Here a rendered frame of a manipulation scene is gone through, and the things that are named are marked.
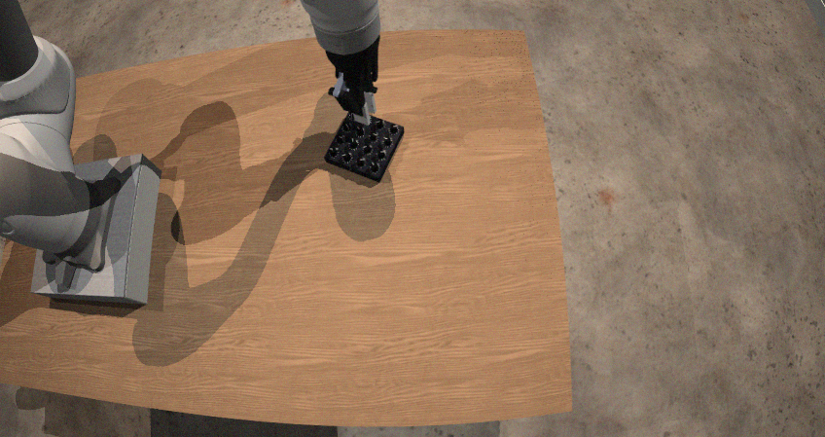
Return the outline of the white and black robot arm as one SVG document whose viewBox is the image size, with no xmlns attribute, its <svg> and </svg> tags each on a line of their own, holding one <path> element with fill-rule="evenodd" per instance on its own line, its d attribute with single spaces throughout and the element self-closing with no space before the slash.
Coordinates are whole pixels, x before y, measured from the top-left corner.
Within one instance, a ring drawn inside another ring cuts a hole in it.
<svg viewBox="0 0 825 437">
<path fill-rule="evenodd" d="M 378 0 L 300 1 L 325 51 L 359 53 L 379 35 Z M 75 175 L 75 101 L 68 56 L 32 35 L 18 0 L 0 0 L 0 236 L 44 250 L 43 261 L 55 263 L 55 283 L 64 286 L 77 265 L 104 268 L 121 189 L 116 177 Z"/>
</svg>

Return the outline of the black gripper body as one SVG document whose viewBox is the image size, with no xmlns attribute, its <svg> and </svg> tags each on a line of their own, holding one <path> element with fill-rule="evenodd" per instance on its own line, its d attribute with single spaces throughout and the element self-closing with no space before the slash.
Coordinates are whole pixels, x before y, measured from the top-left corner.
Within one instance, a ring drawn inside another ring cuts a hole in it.
<svg viewBox="0 0 825 437">
<path fill-rule="evenodd" d="M 339 73 L 343 73 L 343 80 L 351 82 L 357 80 L 356 67 L 364 66 L 369 62 L 377 52 L 377 39 L 372 45 L 360 53 L 352 55 L 338 55 L 326 51 L 327 58 L 336 67 L 336 78 L 339 78 Z"/>
</svg>

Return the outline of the black knob box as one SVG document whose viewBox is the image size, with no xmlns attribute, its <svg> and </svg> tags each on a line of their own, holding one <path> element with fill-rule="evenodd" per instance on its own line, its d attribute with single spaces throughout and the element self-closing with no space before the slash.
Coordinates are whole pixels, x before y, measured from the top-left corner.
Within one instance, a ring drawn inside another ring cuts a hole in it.
<svg viewBox="0 0 825 437">
<path fill-rule="evenodd" d="M 369 116 L 371 122 L 366 126 L 355 122 L 353 113 L 348 112 L 324 159 L 326 163 L 380 183 L 404 127 Z"/>
</svg>

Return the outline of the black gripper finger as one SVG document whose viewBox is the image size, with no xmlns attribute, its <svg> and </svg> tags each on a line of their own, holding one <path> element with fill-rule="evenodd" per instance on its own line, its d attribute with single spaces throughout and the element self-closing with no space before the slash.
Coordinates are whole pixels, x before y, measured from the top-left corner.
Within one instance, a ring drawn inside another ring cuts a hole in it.
<svg viewBox="0 0 825 437">
<path fill-rule="evenodd" d="M 337 83 L 329 88 L 328 95 L 334 96 L 343 110 L 353 113 L 355 122 L 368 126 L 371 121 L 363 91 L 363 71 L 363 65 L 356 67 L 357 80 L 351 82 L 345 82 L 340 72 Z"/>
<path fill-rule="evenodd" d="M 379 44 L 380 35 L 377 37 L 377 41 Z M 371 61 L 365 64 L 364 70 L 364 81 L 363 81 L 363 91 L 365 95 L 365 100 L 367 102 L 368 111 L 370 113 L 375 114 L 376 103 L 375 103 L 375 96 L 374 93 L 377 92 L 377 87 L 374 87 L 373 82 L 377 81 L 377 67 L 378 67 L 378 44 L 377 44 L 377 52 L 375 56 L 371 59 Z M 371 74 L 371 72 L 373 74 Z"/>
</svg>

